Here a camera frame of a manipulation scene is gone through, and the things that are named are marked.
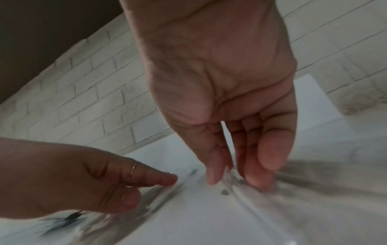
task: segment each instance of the human hand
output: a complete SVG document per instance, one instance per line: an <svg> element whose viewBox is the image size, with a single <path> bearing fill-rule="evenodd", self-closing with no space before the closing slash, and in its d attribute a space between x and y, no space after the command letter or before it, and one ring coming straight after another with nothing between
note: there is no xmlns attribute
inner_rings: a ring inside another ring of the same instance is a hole
<svg viewBox="0 0 387 245"><path fill-rule="evenodd" d="M293 57L274 0L121 0L170 126L217 183L232 166L256 187L284 166L297 126Z"/></svg>
<svg viewBox="0 0 387 245"><path fill-rule="evenodd" d="M121 213L137 206L136 187L177 177L89 147L0 138L0 217L36 218L61 210Z"/></svg>

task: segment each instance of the wall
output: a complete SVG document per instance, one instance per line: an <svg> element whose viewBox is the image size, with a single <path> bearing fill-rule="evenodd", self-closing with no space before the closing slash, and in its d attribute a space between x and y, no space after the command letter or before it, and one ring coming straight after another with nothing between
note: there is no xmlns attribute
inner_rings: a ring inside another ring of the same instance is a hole
<svg viewBox="0 0 387 245"><path fill-rule="evenodd" d="M386 0L277 0L298 59L345 114L387 102ZM0 105L0 136L126 154L170 135L122 15Z"/></svg>

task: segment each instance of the palm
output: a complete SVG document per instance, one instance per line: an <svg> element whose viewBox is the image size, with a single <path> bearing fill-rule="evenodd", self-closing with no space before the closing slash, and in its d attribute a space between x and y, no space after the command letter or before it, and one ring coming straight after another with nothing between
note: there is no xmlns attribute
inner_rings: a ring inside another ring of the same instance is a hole
<svg viewBox="0 0 387 245"><path fill-rule="evenodd" d="M204 2L152 31L138 28L150 88L172 128L208 167L209 182L231 165L220 125L226 121L239 172L263 186L294 140L296 62L286 29L274 1Z"/></svg>

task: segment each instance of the ceiling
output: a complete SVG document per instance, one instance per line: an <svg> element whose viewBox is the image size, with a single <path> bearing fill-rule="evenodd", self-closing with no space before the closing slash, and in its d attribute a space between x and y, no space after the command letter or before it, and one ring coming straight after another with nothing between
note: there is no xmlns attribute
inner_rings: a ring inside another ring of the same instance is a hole
<svg viewBox="0 0 387 245"><path fill-rule="evenodd" d="M121 13L118 0L1 0L0 103Z"/></svg>

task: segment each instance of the silver ring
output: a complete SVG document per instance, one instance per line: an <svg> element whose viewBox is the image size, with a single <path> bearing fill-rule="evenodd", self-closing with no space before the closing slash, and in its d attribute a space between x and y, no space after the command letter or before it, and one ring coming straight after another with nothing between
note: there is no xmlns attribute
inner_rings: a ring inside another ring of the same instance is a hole
<svg viewBox="0 0 387 245"><path fill-rule="evenodd" d="M134 164L133 164L132 170L130 171L130 174L129 174L129 177L128 177L128 181L130 181L130 179L132 178L132 175L133 175L134 169L137 166L137 163L138 163L138 161L134 160Z"/></svg>

